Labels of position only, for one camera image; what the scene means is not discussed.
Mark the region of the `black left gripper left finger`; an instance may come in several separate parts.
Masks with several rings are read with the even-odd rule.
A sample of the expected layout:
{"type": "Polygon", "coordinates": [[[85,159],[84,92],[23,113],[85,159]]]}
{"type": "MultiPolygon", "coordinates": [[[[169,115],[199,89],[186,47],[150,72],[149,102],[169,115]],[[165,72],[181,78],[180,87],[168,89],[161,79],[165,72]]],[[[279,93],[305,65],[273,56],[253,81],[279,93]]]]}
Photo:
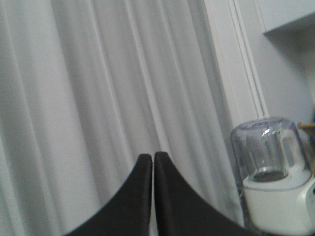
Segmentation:
{"type": "Polygon", "coordinates": [[[141,154],[126,181],[93,217],[69,236],[148,236],[152,203],[152,157],[141,154]]]}

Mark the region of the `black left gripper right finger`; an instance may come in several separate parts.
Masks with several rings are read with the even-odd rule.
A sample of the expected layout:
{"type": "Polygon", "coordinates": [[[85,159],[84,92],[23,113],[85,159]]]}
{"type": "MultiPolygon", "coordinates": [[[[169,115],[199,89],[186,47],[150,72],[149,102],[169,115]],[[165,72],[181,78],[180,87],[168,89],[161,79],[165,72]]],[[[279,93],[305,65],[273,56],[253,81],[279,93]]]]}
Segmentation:
{"type": "Polygon", "coordinates": [[[203,200],[186,182],[167,152],[155,153],[154,197],[160,236],[249,234],[203,200]]]}

